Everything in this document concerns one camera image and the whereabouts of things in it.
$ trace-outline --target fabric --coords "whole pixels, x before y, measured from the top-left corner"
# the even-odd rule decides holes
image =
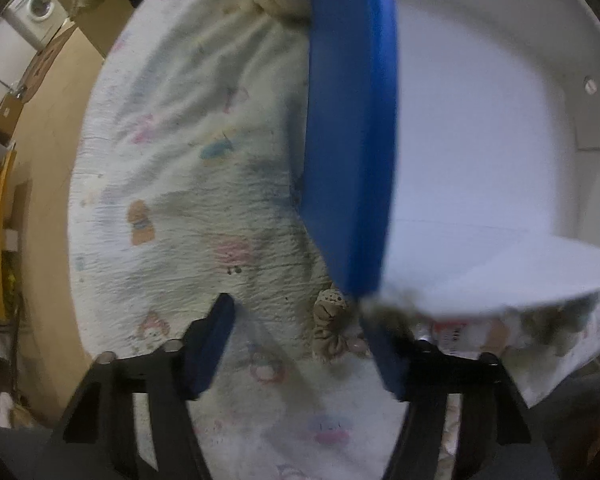
[[[220,292],[240,303],[214,383],[190,406],[214,480],[381,478],[405,410],[371,359],[312,355],[315,316],[330,327],[336,311],[316,303],[330,280],[289,199],[307,61],[306,26],[253,0],[144,0],[84,119],[68,231],[85,349],[151,352]],[[520,360],[528,401],[600,350],[600,325],[590,334],[566,359]],[[151,461],[146,399],[136,403]]]

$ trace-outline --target screw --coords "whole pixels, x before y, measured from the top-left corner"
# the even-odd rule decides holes
[[[102,354],[100,354],[98,357],[96,357],[96,362],[99,365],[108,365],[109,363],[115,361],[115,359],[118,356],[115,354],[115,352],[103,352]]]
[[[593,95],[598,91],[598,85],[591,76],[584,78],[584,91],[589,95]]]
[[[169,339],[164,342],[162,349],[165,352],[177,352],[182,348],[182,341],[180,339]]]

